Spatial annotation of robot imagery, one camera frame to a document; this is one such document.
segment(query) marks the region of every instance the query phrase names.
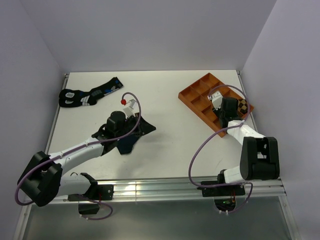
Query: orange tray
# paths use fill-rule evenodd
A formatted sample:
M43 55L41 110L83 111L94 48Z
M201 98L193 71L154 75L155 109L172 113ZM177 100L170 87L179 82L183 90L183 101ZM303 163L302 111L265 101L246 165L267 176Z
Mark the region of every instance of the orange tray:
M224 85L224 83L211 73L208 73L186 89L179 92L178 95L178 98L215 132L220 130L221 126L219 118L212 111L213 104L208 99L207 95L211 89L219 85ZM224 97L232 97L236 99L243 98L226 86L218 88L217 91L219 91ZM250 112L252 112L253 109L254 106L250 104ZM243 115L238 111L238 116L241 118L245 118L247 114L248 113ZM218 135L222 138L226 134L227 133L223 131Z

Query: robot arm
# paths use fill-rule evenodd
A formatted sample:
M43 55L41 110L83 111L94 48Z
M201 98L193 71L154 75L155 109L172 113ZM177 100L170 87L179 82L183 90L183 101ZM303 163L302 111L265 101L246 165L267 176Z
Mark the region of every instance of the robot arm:
M103 156L113 148L118 148L120 154L129 154L134 144L156 128L146 122L139 113L133 113L134 100L128 102L124 111L114 111L99 130L85 142L66 150L45 154L40 151L36 153L23 171L18 183L33 168L39 164L61 156L60 159L46 164L44 167L34 171L21 185L21 189L39 206L45 206L57 196L80 194L89 199L99 195L98 183L87 173L65 176L65 174L76 166L90 160ZM121 139L111 140L128 134L140 119L134 131Z
M217 91L210 100L213 112L219 117L223 128L238 126L242 122L237 113L236 98L222 97ZM241 127L228 129L227 133L242 145L242 152L238 166L221 171L225 183L271 180L279 177L278 142L274 137L266 137L245 123Z

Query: purple cable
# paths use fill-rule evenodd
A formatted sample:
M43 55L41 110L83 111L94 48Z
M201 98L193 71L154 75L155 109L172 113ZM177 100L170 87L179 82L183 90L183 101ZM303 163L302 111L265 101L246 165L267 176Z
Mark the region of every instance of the purple cable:
M95 145L95 144L106 143L106 142L111 142L111 141L116 141L116 140L119 140L119 139L123 139L123 138L129 136L129 135L137 128L137 126L138 126L139 123L140 123L140 119L141 119L141 105L140 105L140 102L139 102L138 98L136 97L136 95L134 95L134 94L131 93L131 92L125 92L125 93L122 95L121 99L124 99L125 95L131 95L131 96L133 96L134 99L136 100L136 102L137 102L137 104L138 104L138 108L139 108L138 120L136 121L136 124L134 125L134 127L132 128L132 130L129 131L128 133L126 133L126 134L123 135L123 136L119 136L119 137L115 137L115 138L111 138L111 139L106 139L106 140L101 140L101 141L97 140L97 141L89 142L89 143L88 143L88 146L90 146L90 145ZM37 166L35 166L33 169L31 169L26 175L23 176L23 178L21 179L21 181L17 184L16 190L15 190L15 193L14 193L15 202L16 202L18 205L20 205L20 206L27 206L27 205L30 205L30 204L34 203L34 201L21 202L21 201L19 200L19 195L18 195L18 194L19 194L19 190L20 190L22 184L24 183L24 181L25 181L28 177L30 177L30 175L33 174L36 170L41 169L43 166L45 166L45 165L47 165L47 164L49 164L49 163L51 163L51 162L53 162L53 161L55 161L55 160L61 159L61 158L64 157L64 156L67 156L67 155L69 155L69 154L72 154L72 153L74 153L74 152L76 152L76 151L78 151L78 150L80 150L80 149L86 148L86 147L87 147L86 144L77 146L77 147L75 147L75 148L73 148L73 149L71 149L71 150L69 150L69 151L66 151L66 152L63 154L63 156L58 155L58 156L56 156L56 157L53 157L53 158L51 158L51 159L49 159L49 160L47 160L47 161L44 161L43 163L40 163L39 165L37 165ZM89 199L86 199L86 200L87 200L87 201L90 201L90 202L93 202L93 203L96 202L96 201L94 201L94 200L89 200ZM111 207L110 205L108 205L107 203L101 203L101 204L109 207L109 208L111 209L111 213L112 213L113 210L112 210L112 207ZM111 213L108 214L108 216L103 217L102 219L105 219L105 218L109 217L109 216L111 215Z
M211 136L209 136L209 137L201 144L201 146L198 148L198 150L195 152L195 154L194 154L193 157L192 157L192 160L191 160L190 165L189 165L188 176L189 176L190 182L191 182L193 185L195 185L195 186L197 186L197 187L200 187L200 188L216 188L216 187L225 187L225 186L234 186L234 185L242 185L242 186L243 186L243 185L245 185L245 184L250 184L250 185L251 185L250 192L249 192L248 196L246 197L246 199L244 200L244 202L243 202L239 207L237 207L236 209L234 209L234 210L232 210L232 211L229 211L229 213L234 213L234 212L238 211L239 209L241 209L241 208L246 204L246 202L248 202L248 200L249 200L249 198L250 198L250 196L251 196L251 194L252 194L253 187L254 187L254 185L252 184L252 182L245 182L245 183L243 183L243 182L234 182L234 183L220 183L220 184L214 184L214 185L201 185L201 184L199 184L199 183L196 183L196 182L192 179L192 177L191 177L191 169L192 169L192 166L193 166L193 164L194 164L194 161L195 161L197 155L200 153L200 151L202 150L202 148L203 148L214 136L216 136L217 134L219 134L219 133L221 133L221 132L224 132L224 131L227 131L227 130L229 130L229 129L240 128L240 127L245 123L245 121L248 119L248 117L249 117L249 114L250 114L250 104L249 104L248 98L247 98L247 96L245 95L245 93L244 93L242 90L240 90L239 88L237 88L237 87L235 87L235 86L232 86L232 85L227 85L227 84L225 84L225 85L219 85L219 86L214 87L214 88L209 92L208 96L210 96L214 90L216 90L216 89L218 89L218 88L221 88L221 87L233 88L233 89L238 90L240 93L242 93L242 95L244 96L244 99L246 100L247 105L248 105L247 115L245 116L244 121L242 121L239 125L236 125L236 126L228 126L228 127L222 128L222 129L216 131L216 132L215 132L214 134L212 134Z

